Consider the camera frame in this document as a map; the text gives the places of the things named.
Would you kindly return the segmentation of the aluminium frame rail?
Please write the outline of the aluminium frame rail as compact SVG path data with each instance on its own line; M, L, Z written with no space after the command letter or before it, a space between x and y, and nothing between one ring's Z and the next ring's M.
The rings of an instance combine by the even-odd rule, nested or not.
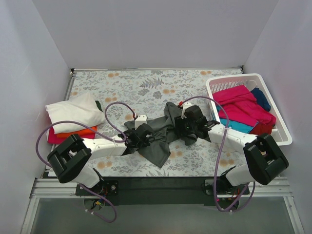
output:
M56 178L39 178L35 179L34 186L31 191L30 201L28 204L26 216L21 228L21 234L30 234L38 206L41 199L55 198L73 198L76 186L75 183L60 184Z

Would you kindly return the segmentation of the floral patterned table mat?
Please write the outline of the floral patterned table mat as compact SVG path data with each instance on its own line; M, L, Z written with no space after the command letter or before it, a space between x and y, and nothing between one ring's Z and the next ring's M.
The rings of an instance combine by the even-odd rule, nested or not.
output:
M164 115L167 102L178 104L187 98L209 116L206 81L210 78L241 74L240 69L226 70L124 70L77 71L67 99L90 93L108 109L109 120L98 127L99 132L113 137L125 130L124 123L132 113L148 119ZM238 152L220 152L219 146L202 139L191 146L182 140L170 144L170 155L159 168L138 153L126 156L105 156L90 161L104 177L108 176L213 176L233 166L245 164Z

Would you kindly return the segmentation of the teal t shirt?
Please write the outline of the teal t shirt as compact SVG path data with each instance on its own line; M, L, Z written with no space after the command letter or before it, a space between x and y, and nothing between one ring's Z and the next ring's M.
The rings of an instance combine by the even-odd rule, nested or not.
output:
M218 110L218 112L221 111L219 106L217 106L216 109ZM227 119L226 118L219 118L219 119L220 119L220 123L222 123L225 126L227 123ZM229 128L248 134L254 127L246 125L244 123L237 122L237 121L229 120Z

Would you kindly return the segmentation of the folded magenta t shirt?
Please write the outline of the folded magenta t shirt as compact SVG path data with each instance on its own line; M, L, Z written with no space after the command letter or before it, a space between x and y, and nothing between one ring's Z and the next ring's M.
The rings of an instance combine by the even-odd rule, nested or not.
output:
M80 136L82 138L88 138L88 139L94 139L95 138L95 134L94 135L85 135L85 136ZM58 138L54 132L54 128L51 127L49 129L49 132L47 134L47 143L49 144L56 144L56 145L59 145L61 143L63 143L66 139L66 138Z

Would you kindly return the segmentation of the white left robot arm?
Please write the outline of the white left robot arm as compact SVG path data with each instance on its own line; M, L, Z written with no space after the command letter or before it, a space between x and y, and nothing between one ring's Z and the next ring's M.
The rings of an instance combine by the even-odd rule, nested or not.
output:
M76 182L82 189L87 188L91 194L98 195L102 193L105 182L100 173L88 165L90 160L130 155L149 146L155 139L155 132L146 123L124 134L124 142L121 142L121 134L114 136L112 141L71 135L48 155L47 161L60 183Z

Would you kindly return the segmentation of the dark red t shirt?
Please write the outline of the dark red t shirt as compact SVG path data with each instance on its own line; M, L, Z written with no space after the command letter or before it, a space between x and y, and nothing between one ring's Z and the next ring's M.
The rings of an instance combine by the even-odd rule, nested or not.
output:
M273 129L273 125L266 125L263 123L258 123L256 126L249 132L249 134L253 135L262 135L262 134L271 134Z

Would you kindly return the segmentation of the folded orange t shirt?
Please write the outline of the folded orange t shirt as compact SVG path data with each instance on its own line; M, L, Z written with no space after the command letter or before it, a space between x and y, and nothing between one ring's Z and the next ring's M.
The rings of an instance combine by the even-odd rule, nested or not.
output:
M85 129L82 129L82 130L79 130L79 131L74 131L74 132L59 133L59 134L56 134L56 136L58 138L66 138L66 137L69 137L72 134L78 134L79 136L85 136L85 135L94 135L95 132L93 132L90 129L86 129L85 128Z

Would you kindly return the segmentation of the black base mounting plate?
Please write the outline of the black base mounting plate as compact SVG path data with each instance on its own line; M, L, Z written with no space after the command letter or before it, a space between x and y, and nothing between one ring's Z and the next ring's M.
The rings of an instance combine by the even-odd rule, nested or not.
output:
M215 206L203 188L212 177L106 177L107 199L114 205L203 204Z

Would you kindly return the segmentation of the folded white t shirt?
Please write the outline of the folded white t shirt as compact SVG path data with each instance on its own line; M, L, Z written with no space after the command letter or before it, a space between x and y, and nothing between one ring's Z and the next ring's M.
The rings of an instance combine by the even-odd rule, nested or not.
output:
M97 107L91 93L84 93L67 101L61 101L45 106L51 123L65 121L53 126L54 133L70 133L84 129L84 127L69 123L78 122L88 127L98 126L105 122L104 113Z

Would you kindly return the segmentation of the navy blue t shirt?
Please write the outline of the navy blue t shirt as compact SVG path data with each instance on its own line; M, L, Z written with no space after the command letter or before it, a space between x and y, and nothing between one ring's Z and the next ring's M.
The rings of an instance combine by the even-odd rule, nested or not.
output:
M259 106L261 106L265 111L269 112L271 110L271 106L265 97L264 93L257 87L251 90L251 93L256 98L256 102Z

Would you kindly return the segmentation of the white plastic laundry basket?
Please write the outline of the white plastic laundry basket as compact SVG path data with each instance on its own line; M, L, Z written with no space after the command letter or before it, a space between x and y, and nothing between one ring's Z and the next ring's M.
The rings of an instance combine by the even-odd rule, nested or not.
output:
M270 113L276 117L276 124L272 129L271 135L275 139L277 145L286 146L292 144L293 139L291 137L291 134L261 75L257 73L251 73L251 74L227 75L209 78L206 81L207 95L210 98L212 98L213 94L218 91L232 88L242 84L245 85L246 88L250 91L253 90L254 88L259 88L266 97L268 103L271 106Z

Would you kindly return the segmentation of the pink t shirt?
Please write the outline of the pink t shirt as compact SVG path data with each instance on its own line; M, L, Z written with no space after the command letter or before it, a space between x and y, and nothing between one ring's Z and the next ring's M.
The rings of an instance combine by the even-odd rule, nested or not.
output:
M255 126L258 123L273 126L276 117L257 104L254 95L245 85L239 85L213 94L213 99L222 107L218 108L219 118Z

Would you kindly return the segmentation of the folded dark green t shirt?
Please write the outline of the folded dark green t shirt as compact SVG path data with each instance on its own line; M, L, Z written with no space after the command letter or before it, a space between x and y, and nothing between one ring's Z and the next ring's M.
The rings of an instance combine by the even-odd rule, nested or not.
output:
M98 100L96 100L95 103L96 103L97 108L98 108L101 112L103 112L101 103L100 103Z

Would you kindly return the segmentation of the grey t shirt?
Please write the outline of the grey t shirt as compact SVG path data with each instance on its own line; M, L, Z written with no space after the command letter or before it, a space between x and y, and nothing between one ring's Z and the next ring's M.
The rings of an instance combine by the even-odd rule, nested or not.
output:
M182 110L172 102L167 102L164 108L164 116L148 120L147 124L154 131L154 139L149 146L138 149L138 153L149 162L161 168L171 152L169 144L179 139L183 140L186 146L197 142L197 136L190 134L187 136L178 136L176 134L175 117L179 117Z

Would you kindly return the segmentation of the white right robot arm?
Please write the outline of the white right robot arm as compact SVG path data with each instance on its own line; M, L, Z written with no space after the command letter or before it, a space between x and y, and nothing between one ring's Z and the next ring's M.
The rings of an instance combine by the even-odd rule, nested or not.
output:
M258 182L268 185L289 166L289 162L273 137L267 133L251 135L225 128L220 122L207 120L201 109L190 103L178 106L182 113L175 117L175 130L179 137L196 138L219 144L219 148L237 151L246 163L233 166L217 176L214 189L231 194L241 185Z

